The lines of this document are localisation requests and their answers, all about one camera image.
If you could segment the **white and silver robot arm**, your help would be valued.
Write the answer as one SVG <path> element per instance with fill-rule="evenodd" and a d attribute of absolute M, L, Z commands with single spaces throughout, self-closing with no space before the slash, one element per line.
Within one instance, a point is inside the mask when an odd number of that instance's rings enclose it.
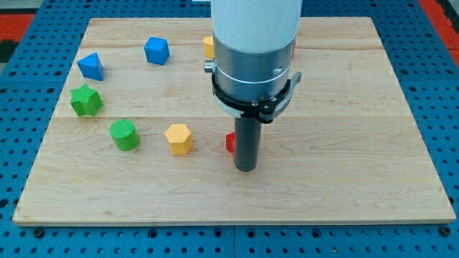
<path fill-rule="evenodd" d="M 269 123 L 290 102 L 301 74 L 289 75 L 301 0 L 212 0 L 213 93 L 236 118 Z"/>

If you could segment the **yellow block behind arm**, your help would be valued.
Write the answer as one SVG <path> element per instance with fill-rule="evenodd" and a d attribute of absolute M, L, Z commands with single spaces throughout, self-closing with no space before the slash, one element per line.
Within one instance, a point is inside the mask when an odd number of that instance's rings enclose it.
<path fill-rule="evenodd" d="M 214 38 L 213 36 L 207 36 L 203 38 L 204 44 L 204 56 L 209 59 L 214 59 Z"/>

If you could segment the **red block behind arm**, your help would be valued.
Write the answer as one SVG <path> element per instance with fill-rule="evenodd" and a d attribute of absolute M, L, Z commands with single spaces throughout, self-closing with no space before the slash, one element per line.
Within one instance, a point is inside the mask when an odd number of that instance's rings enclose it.
<path fill-rule="evenodd" d="M 296 42 L 297 42 L 297 40 L 296 40 L 296 39 L 294 39 L 294 40 L 293 40 L 293 50 L 292 50 L 291 59 L 293 59 L 293 58 L 294 58 L 294 56 L 295 56 L 295 48 L 296 48 Z"/>

